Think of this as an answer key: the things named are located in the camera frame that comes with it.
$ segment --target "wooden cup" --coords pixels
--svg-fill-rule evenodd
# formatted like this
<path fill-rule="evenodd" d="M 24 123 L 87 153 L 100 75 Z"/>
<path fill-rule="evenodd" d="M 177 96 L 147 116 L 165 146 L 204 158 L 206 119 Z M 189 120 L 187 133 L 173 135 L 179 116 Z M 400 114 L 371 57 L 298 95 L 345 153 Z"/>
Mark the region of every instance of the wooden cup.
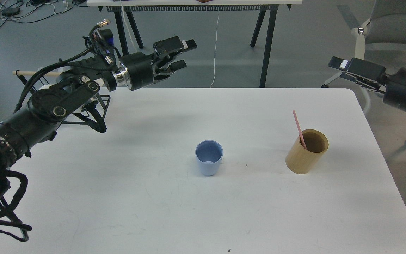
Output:
<path fill-rule="evenodd" d="M 302 131 L 302 134 L 307 149 L 303 148 L 298 136 L 286 156 L 286 165 L 297 174 L 308 173 L 328 149 L 327 137 L 322 132 L 308 129 Z"/>

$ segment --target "straw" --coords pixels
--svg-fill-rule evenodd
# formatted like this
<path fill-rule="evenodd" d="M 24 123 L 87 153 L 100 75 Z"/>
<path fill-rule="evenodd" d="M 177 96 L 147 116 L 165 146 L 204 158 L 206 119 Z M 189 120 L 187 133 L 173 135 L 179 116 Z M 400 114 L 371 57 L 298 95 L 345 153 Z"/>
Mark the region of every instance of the straw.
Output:
<path fill-rule="evenodd" d="M 299 136 L 300 136 L 300 140 L 302 140 L 303 148 L 305 148 L 305 150 L 307 150 L 307 149 L 306 149 L 305 140 L 303 139 L 302 131 L 300 130 L 299 121 L 297 120 L 297 115 L 295 114 L 295 110 L 293 110 L 292 112 L 293 112 L 293 114 L 294 114 L 295 123 L 297 124 L 297 129 L 299 130 Z"/>

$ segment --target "bolt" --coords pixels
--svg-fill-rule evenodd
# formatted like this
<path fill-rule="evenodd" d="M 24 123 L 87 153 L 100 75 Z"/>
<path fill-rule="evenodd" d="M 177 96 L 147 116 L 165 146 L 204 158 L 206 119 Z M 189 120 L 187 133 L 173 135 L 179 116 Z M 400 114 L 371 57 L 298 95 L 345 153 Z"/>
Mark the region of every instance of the bolt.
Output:
<path fill-rule="evenodd" d="M 90 81 L 90 79 L 89 79 L 89 77 L 87 77 L 87 76 L 82 76 L 82 77 L 81 77 L 81 81 L 82 81 L 83 83 L 87 83 L 87 82 Z"/>
<path fill-rule="evenodd" d="M 98 90 L 98 84 L 97 83 L 95 83 L 95 82 L 91 82 L 91 83 L 89 83 L 89 89 L 90 90 L 92 90 L 92 91 L 97 91 Z"/>
<path fill-rule="evenodd" d="M 53 114 L 57 117 L 63 117 L 65 116 L 67 113 L 67 111 L 65 110 L 65 108 L 61 107 L 61 106 L 55 106 L 53 108 Z"/>

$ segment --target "light blue plastic cup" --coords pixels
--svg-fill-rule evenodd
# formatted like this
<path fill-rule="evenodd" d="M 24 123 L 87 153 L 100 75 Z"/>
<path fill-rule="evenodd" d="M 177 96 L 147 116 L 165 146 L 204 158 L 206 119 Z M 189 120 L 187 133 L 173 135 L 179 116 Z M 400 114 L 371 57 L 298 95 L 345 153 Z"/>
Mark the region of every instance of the light blue plastic cup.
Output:
<path fill-rule="evenodd" d="M 217 173 L 222 161 L 222 146 L 214 140 L 205 140 L 198 144 L 195 149 L 198 167 L 205 176 L 211 176 Z"/>

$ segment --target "black table leg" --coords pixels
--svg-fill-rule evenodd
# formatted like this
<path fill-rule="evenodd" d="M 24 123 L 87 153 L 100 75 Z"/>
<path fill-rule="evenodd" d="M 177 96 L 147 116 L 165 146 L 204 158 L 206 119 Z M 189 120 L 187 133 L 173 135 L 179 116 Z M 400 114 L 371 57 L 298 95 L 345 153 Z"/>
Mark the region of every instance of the black table leg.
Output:
<path fill-rule="evenodd" d="M 266 48 L 264 49 L 263 69 L 261 70 L 261 81 L 259 87 L 266 87 L 267 69 L 269 67 L 270 50 L 272 48 L 273 31 L 275 29 L 275 19 L 277 10 L 270 10 L 269 26 L 267 27 Z"/>
<path fill-rule="evenodd" d="M 137 40 L 137 45 L 139 45 L 139 48 L 143 48 L 142 39 L 140 38 L 139 30 L 137 30 L 137 25 L 136 21 L 134 21 L 133 13 L 127 11 L 126 16 L 128 17 L 129 23 L 131 24 L 131 28 L 133 29 L 134 37 L 136 37 Z"/>
<path fill-rule="evenodd" d="M 263 24 L 264 16 L 266 15 L 265 10 L 259 11 L 258 21 L 256 21 L 255 31 L 253 32 L 252 41 L 250 42 L 250 47 L 255 47 L 256 39 L 258 39 L 259 30 Z"/>
<path fill-rule="evenodd" d="M 117 31 L 119 33 L 120 44 L 121 44 L 121 51 L 122 51 L 123 56 L 126 56 L 129 54 L 129 52 L 128 52 L 128 45 L 126 44 L 126 37 L 124 35 L 122 17 L 121 17 L 121 14 L 119 11 L 114 11 L 114 16 L 116 18 Z"/>

